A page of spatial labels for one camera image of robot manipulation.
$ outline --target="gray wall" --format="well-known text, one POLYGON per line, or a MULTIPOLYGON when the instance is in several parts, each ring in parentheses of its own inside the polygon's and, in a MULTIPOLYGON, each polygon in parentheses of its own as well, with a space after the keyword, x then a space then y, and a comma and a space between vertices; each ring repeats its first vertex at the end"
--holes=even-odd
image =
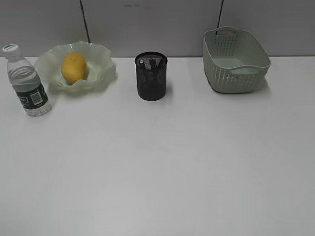
POLYGON ((217 27, 221 0, 83 0, 92 42, 114 56, 145 51, 199 56, 202 35, 217 27))
POLYGON ((251 31, 273 56, 315 55, 314 0, 225 0, 220 26, 251 31))
POLYGON ((87 40, 79 0, 3 0, 0 30, 1 48, 16 43, 28 57, 87 40))
MULTIPOLYGON (((91 42, 115 57, 143 51, 200 56, 203 32, 216 28, 221 0, 82 0, 91 42)), ((272 56, 315 55, 312 0, 225 0, 220 26, 253 32, 272 56)), ((11 0, 0 7, 0 46, 39 56, 87 41, 79 0, 11 0)))

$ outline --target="wavy glass bowl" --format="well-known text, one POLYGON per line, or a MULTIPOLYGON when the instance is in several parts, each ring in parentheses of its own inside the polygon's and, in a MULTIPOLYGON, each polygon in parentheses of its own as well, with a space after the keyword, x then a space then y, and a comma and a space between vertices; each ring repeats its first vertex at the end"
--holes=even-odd
POLYGON ((116 79, 116 66, 110 58, 110 51, 100 44, 76 42, 59 45, 45 52, 34 64, 41 80, 67 91, 81 91, 102 87, 116 79), (71 52, 81 54, 87 62, 84 79, 69 84, 61 73, 64 57, 71 52))

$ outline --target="basket handle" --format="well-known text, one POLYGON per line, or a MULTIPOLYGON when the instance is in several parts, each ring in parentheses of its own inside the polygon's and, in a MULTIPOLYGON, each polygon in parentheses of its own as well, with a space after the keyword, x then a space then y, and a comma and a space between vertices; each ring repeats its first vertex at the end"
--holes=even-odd
POLYGON ((249 73, 246 73, 247 75, 258 74, 261 71, 261 67, 254 66, 254 65, 242 65, 236 68, 229 69, 229 71, 234 75, 244 74, 242 72, 237 73, 241 69, 251 69, 249 73))
POLYGON ((225 32, 225 35, 227 35, 227 34, 236 34, 236 32, 239 31, 239 29, 230 27, 230 26, 222 26, 212 31, 214 31, 216 34, 218 34, 219 32, 225 32))

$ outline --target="light green basket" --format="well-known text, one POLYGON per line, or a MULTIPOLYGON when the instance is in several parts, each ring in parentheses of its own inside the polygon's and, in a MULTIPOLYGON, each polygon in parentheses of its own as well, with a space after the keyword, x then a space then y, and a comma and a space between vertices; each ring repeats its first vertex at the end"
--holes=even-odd
POLYGON ((213 90, 246 93, 260 85, 270 59, 250 32, 220 27, 204 34, 203 64, 213 90))

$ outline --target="woven plastic basket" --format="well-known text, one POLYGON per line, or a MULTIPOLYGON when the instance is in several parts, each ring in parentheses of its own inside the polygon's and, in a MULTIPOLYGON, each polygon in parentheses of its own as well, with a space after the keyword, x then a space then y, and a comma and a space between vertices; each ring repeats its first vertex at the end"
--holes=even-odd
POLYGON ((203 64, 213 90, 246 93, 260 85, 270 59, 250 32, 221 27, 204 34, 203 64))

